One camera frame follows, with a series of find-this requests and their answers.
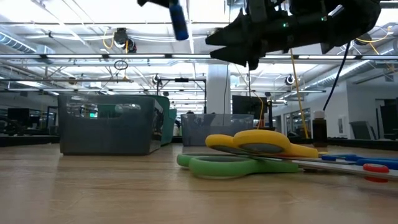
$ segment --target black cable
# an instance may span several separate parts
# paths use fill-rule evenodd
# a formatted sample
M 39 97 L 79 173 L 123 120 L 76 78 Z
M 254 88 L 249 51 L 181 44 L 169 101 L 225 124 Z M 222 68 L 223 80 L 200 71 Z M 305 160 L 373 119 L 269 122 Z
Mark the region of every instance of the black cable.
M 230 6 L 232 6 L 233 0 L 229 0 L 229 2 L 230 2 Z M 229 19 L 228 19 L 228 23 L 229 24 L 231 23 L 231 8 L 232 7 L 229 7 Z M 228 80 L 229 79 L 228 72 L 229 72 L 229 63 L 226 66 L 226 78 L 225 78 L 225 90 L 224 90 L 224 110 L 223 110 L 223 127 L 224 127 L 224 121 L 225 121 L 226 89 L 228 87 L 228 81 L 229 81 Z
M 228 87 L 228 71 L 229 71 L 229 64 L 226 66 L 226 77 L 225 77 L 225 89 L 224 89 L 224 110 L 223 110 L 223 127 L 224 127 L 224 120 L 225 120 L 225 103 L 226 103 L 226 89 Z
M 350 46 L 350 45 L 351 45 L 351 41 L 349 41 L 349 42 L 347 43 L 346 52 L 344 53 L 343 61 L 341 62 L 340 68 L 338 69 L 337 76 L 336 76 L 336 78 L 335 78 L 335 82 L 334 82 L 333 87 L 331 88 L 330 93 L 329 93 L 329 97 L 328 97 L 328 99 L 326 100 L 325 105 L 323 106 L 323 110 L 324 110 L 324 111 L 326 110 L 326 107 L 328 106 L 328 103 L 329 103 L 329 101 L 330 101 L 330 98 L 331 98 L 331 96 L 332 96 L 332 94 L 333 94 L 333 92 L 334 92 L 334 90 L 335 90 L 335 88 L 336 88 L 337 81 L 338 81 L 338 77 L 340 77 L 340 73 L 341 73 L 341 71 L 342 71 L 342 69 L 343 69 L 343 67 L 344 67 L 344 64 L 346 63 L 346 59 L 347 59 L 348 50 L 349 50 L 349 46 Z

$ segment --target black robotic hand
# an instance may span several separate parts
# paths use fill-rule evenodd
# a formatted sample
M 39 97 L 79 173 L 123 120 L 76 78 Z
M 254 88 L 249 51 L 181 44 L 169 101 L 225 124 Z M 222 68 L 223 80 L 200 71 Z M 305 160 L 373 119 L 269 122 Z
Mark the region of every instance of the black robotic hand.
M 325 54 L 370 31 L 381 12 L 379 0 L 289 0 L 291 16 L 281 8 L 284 0 L 246 1 L 246 15 L 241 9 L 231 24 L 207 37 L 206 44 L 225 46 L 212 51 L 212 58 L 248 64 L 250 70 L 268 52 L 321 43 Z

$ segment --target gray plastic bin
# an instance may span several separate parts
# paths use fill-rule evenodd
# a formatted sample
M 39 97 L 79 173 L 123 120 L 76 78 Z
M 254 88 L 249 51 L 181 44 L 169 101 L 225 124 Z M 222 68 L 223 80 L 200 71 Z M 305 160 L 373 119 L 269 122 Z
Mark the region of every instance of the gray plastic bin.
M 146 155 L 160 147 L 163 109 L 149 97 L 58 96 L 65 155 Z
M 253 119 L 250 114 L 181 114 L 182 143 L 184 146 L 206 146 L 205 140 L 211 134 L 234 136 L 253 129 Z

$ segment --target computer monitor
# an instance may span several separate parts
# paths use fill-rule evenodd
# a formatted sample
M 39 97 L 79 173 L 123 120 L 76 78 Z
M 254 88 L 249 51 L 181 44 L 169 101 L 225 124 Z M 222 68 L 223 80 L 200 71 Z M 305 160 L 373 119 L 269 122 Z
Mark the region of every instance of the computer monitor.
M 262 110 L 264 114 L 267 112 L 267 98 L 261 97 L 261 100 L 264 104 Z M 232 114 L 253 114 L 254 119 L 259 119 L 261 114 L 261 101 L 256 96 L 232 96 Z
M 349 124 L 353 129 L 355 139 L 377 140 L 373 127 L 367 121 L 353 121 Z
M 28 108 L 8 108 L 7 118 L 17 121 L 21 126 L 30 125 L 30 111 Z

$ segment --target wall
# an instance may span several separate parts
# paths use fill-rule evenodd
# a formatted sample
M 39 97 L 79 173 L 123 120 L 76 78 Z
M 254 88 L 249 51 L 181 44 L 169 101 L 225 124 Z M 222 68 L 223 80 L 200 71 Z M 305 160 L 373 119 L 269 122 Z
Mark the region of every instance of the wall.
M 313 120 L 313 112 L 316 110 L 322 110 L 323 105 L 328 98 L 331 88 L 326 89 L 326 93 L 310 93 L 305 97 L 305 101 L 302 102 L 303 110 L 310 108 L 311 120 Z M 284 114 L 298 111 L 299 103 L 296 101 L 288 102 L 288 106 L 278 106 L 272 110 L 273 116 L 282 115 L 282 132 L 285 133 L 285 119 Z M 339 133 L 338 119 L 343 119 L 343 130 L 344 133 Z M 346 137 L 350 138 L 351 133 L 349 130 L 349 116 L 348 116 L 348 98 L 347 98 L 347 84 L 341 82 L 336 86 L 333 96 L 331 97 L 328 107 L 325 111 L 325 119 L 327 121 L 328 137 Z
M 347 91 L 349 120 L 368 121 L 377 135 L 376 108 L 378 106 L 376 106 L 376 100 L 396 99 L 398 97 L 398 86 L 348 85 Z

